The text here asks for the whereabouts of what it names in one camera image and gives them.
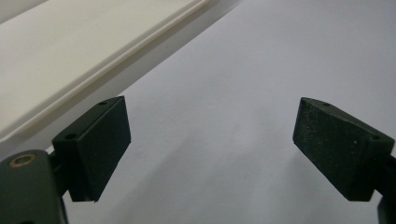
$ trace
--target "white table surface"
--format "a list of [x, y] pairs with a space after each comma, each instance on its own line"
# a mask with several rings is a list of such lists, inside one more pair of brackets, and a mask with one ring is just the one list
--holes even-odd
[[132, 144], [70, 223], [377, 223], [291, 137], [302, 96], [396, 137], [395, 24], [393, 1], [245, 1], [122, 93]]

